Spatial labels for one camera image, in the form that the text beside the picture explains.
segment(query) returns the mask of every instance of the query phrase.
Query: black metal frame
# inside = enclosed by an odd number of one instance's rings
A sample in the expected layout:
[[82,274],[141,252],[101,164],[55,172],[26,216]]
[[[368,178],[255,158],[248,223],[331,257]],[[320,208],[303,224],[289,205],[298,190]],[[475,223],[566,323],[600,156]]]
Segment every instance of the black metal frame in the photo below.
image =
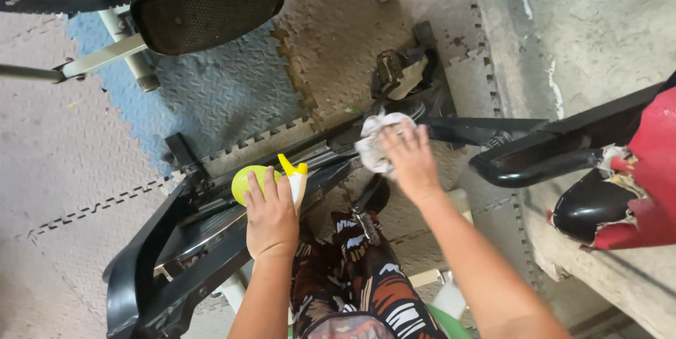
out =
[[[428,23],[419,24],[415,32],[421,47],[435,50]],[[455,147],[481,146],[485,151],[471,159],[471,169],[505,188],[521,188],[596,166],[603,146],[628,142],[641,111],[661,86],[656,84],[553,123],[465,119],[455,117],[443,66],[438,61],[430,66],[427,80],[421,82],[427,82],[422,90],[396,102],[378,99],[378,95],[374,98],[389,111],[423,105],[425,113],[418,123],[429,126],[431,138]],[[280,151],[288,158],[298,158],[318,144],[326,144],[324,152],[304,160],[309,171],[315,172],[308,179],[301,219],[360,167],[353,143],[359,139],[361,122],[361,117],[353,119]],[[250,259],[243,207],[229,189],[232,178],[250,164],[279,168],[276,155],[270,154],[210,178],[181,136],[168,137],[167,143],[187,176],[106,269],[108,337],[112,339],[178,338],[188,330],[197,304]],[[227,230],[196,246],[189,252],[193,260],[186,265],[179,257],[190,244],[188,233],[213,226],[216,220],[227,221]],[[157,274],[157,265],[164,265],[166,274]]]

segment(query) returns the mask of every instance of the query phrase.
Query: interlocking foam tile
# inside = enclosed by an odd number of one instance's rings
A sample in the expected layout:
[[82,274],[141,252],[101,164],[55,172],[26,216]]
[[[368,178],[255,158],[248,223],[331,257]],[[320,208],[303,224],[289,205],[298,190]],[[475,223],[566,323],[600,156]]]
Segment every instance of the interlocking foam tile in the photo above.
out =
[[[100,69],[102,87],[161,175],[170,172],[161,162],[168,151],[164,138],[174,133],[181,132],[203,158],[307,115],[284,69],[287,60],[277,53],[279,41],[270,36],[273,29],[267,22],[223,46],[183,56],[147,51],[162,84],[150,93],[141,92],[124,61]],[[70,20],[68,34],[79,42],[81,56],[113,42],[96,13]]]

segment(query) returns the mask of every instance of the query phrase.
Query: hand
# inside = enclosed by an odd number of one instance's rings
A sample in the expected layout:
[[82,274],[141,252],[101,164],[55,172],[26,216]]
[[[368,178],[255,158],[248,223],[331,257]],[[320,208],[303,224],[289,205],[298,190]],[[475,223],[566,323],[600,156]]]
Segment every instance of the hand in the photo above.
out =
[[403,139],[393,128],[385,127],[380,143],[394,166],[399,187],[419,206],[428,197],[444,192],[437,177],[437,164],[429,145],[427,127],[421,125],[414,129],[406,120],[401,123],[401,127]]
[[247,249],[256,260],[282,257],[291,260],[298,241],[298,216],[293,208],[292,187],[288,177],[275,183],[275,169],[265,171],[265,194],[253,171],[247,174],[251,192],[244,191],[247,203]]

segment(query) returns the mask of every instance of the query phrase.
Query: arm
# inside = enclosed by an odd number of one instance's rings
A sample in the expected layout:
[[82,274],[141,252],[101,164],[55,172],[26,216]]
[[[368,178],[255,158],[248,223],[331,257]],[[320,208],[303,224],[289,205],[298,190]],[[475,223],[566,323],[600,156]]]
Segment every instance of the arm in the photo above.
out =
[[293,209],[287,177],[275,184],[274,170],[265,172],[265,192],[253,172],[248,174],[247,248],[253,274],[228,339],[286,338],[293,253],[298,240],[298,216]]
[[381,143],[401,190],[439,242],[482,338],[569,339],[550,309],[448,200],[437,179],[427,129],[419,127],[416,137],[404,124],[401,139],[386,128]]

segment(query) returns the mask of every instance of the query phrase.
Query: white rag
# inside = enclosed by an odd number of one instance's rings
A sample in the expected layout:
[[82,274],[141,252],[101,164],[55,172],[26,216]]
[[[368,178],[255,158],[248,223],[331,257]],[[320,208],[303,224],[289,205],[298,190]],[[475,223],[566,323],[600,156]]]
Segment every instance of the white rag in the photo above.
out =
[[396,177],[394,167],[378,142],[378,136],[383,128],[388,126],[391,126],[399,136],[403,135],[401,122],[404,120],[408,120],[412,127],[416,126],[413,119],[403,113],[385,114],[382,111],[376,116],[371,116],[364,121],[361,134],[363,139],[354,143],[354,148],[359,153],[364,167],[376,174],[383,174],[391,181],[394,181]]

